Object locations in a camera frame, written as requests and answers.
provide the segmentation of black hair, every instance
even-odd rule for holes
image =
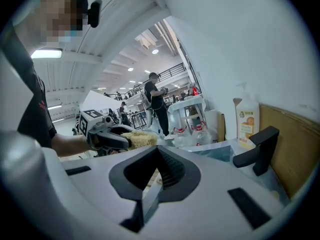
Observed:
[[[81,31],[83,29],[83,15],[88,14],[88,7],[88,0],[76,0],[77,17],[75,30]]]

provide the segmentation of robotic hand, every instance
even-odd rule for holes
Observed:
[[[94,109],[81,112],[79,131],[85,135],[89,146],[98,152],[98,157],[130,148],[131,141],[121,134],[133,130],[132,127],[115,124],[111,116],[103,115]],[[99,140],[98,145],[93,143],[95,136]]]

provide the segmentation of sponge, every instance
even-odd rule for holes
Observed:
[[[129,150],[134,150],[149,145],[157,145],[158,137],[154,134],[149,134],[141,131],[132,131],[122,133],[121,135],[131,141],[132,146],[128,148]]]

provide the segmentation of man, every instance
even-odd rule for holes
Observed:
[[[166,90],[158,90],[155,83],[158,80],[158,75],[154,72],[149,74],[149,81],[145,84],[145,94],[151,103],[151,107],[158,116],[159,123],[164,134],[165,140],[172,140],[174,136],[169,133],[169,121],[167,115],[167,109],[164,103],[163,95],[166,94]]]
[[[181,94],[181,100],[183,101],[185,99],[186,94],[183,91],[181,91],[180,94]]]
[[[119,112],[120,112],[120,115],[121,115],[121,118],[122,118],[122,123],[124,125],[126,125],[126,126],[130,126],[131,127],[129,119],[128,119],[127,114],[125,112],[125,108],[124,108],[124,106],[126,106],[126,105],[127,104],[124,101],[122,101],[121,106],[119,108]]]
[[[122,97],[121,97],[121,94],[117,91],[116,92],[117,96],[118,96],[118,101],[122,101]]]
[[[61,42],[71,32],[82,30],[88,0],[41,0],[22,22],[8,26],[1,49],[33,97],[18,126],[18,132],[52,148],[60,157],[90,150],[84,135],[63,136],[52,123],[46,102],[44,82],[37,76],[31,55],[47,42]]]

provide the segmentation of black slot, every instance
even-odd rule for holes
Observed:
[[[65,170],[65,172],[68,176],[71,176],[71,175],[75,175],[75,174],[81,174],[81,173],[84,173],[84,172],[87,172],[90,170],[91,170],[91,168],[89,166],[81,166],[81,167],[77,167],[77,168],[73,168],[73,169],[67,169],[67,170]]]
[[[259,228],[270,220],[269,215],[242,188],[228,190],[228,193],[253,229]]]

